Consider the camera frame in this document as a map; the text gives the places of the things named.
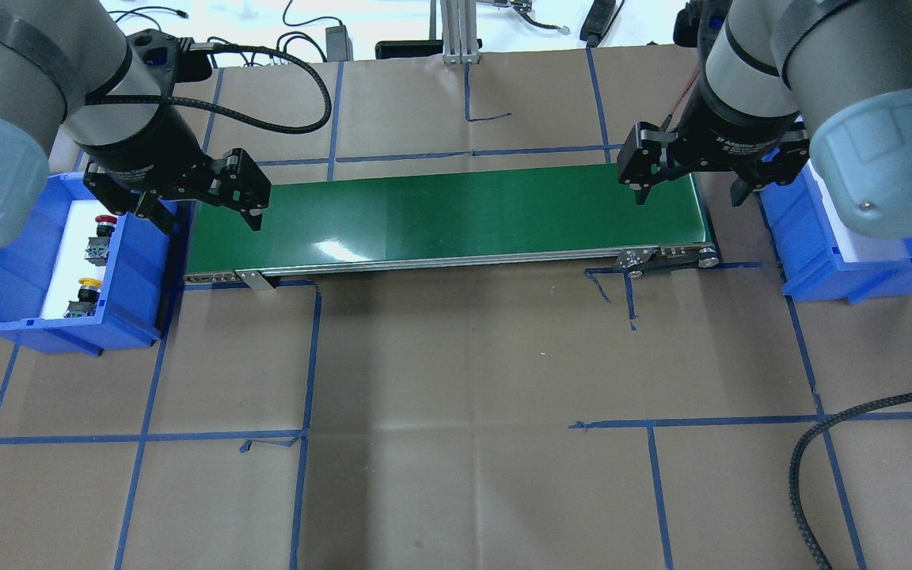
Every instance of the black braided cable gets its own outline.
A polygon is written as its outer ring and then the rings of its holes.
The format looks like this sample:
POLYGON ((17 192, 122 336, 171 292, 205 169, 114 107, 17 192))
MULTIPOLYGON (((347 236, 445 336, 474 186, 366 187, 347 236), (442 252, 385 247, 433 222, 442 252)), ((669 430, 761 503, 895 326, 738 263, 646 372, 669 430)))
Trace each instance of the black braided cable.
POLYGON ((315 80, 316 86, 319 88, 319 93, 322 94, 322 100, 325 102, 325 111, 322 113, 322 117, 319 120, 316 120, 315 123, 310 125, 305 125, 301 127, 290 127, 286 125, 276 125, 276 123, 268 123, 265 120, 260 120, 254 118, 254 116, 247 116, 243 112, 234 111, 232 108, 221 107, 218 104, 212 104, 209 101, 199 101, 193 100, 188 97, 168 97, 168 95, 104 95, 103 97, 95 97, 90 100, 88 98, 87 105, 177 105, 177 107, 189 107, 189 108, 199 108, 203 111, 216 112, 218 115, 228 116, 233 120, 238 120, 245 125, 257 127, 257 129, 263 129, 265 131, 272 131, 274 133, 281 133, 285 135, 303 135, 305 133, 311 133, 321 129, 329 122, 330 116, 333 115, 333 101, 329 97, 329 88, 326 87, 325 81, 319 76, 318 72, 311 66, 305 63, 304 61, 286 53, 285 51, 274 50, 271 47, 261 47, 261 46, 238 46, 238 44, 215 44, 213 47, 210 47, 206 50, 210 54, 229 54, 229 53, 253 53, 253 54, 264 54, 271 55, 272 57, 285 59, 294 65, 297 65, 303 69, 308 75, 315 80))
POLYGON ((828 431, 829 428, 840 422, 866 414, 867 412, 889 408, 892 405, 909 404, 911 402, 912 392, 903 393, 900 394, 900 396, 883 397, 882 400, 869 401, 866 404, 854 405, 853 408, 848 408, 848 410, 844 410, 828 420, 811 427, 810 430, 804 432, 804 435, 797 440, 797 444, 793 447, 793 455, 790 457, 790 470, 788 472, 790 508, 793 509, 793 519, 795 519, 795 522, 797 523, 797 529, 800 530, 800 537, 804 539, 804 544, 807 545, 807 551, 811 552, 811 558, 815 559, 815 563, 818 564, 820 570, 832 570, 832 565, 829 563, 829 559, 826 558, 825 553, 822 552, 822 547, 819 545, 818 538, 815 538, 815 534, 811 531, 811 527, 808 525, 808 519, 804 516, 804 508, 800 504, 800 459, 804 457, 804 451, 815 437, 818 437, 820 434, 828 431))

